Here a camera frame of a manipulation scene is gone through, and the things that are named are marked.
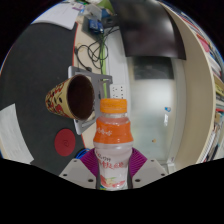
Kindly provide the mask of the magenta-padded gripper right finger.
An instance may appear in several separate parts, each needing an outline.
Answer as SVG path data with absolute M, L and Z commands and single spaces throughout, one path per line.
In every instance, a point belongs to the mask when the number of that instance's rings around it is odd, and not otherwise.
M 146 186 L 167 175 L 166 170 L 156 159 L 147 159 L 140 151 L 135 148 L 132 149 L 127 177 L 127 187 L 129 189 Z

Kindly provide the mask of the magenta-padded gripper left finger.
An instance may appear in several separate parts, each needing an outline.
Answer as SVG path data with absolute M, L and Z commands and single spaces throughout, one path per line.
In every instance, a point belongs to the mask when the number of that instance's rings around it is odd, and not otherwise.
M 80 159 L 72 159 L 61 172 L 60 177 L 84 188 L 98 189 L 99 167 L 94 150 L 89 150 Z

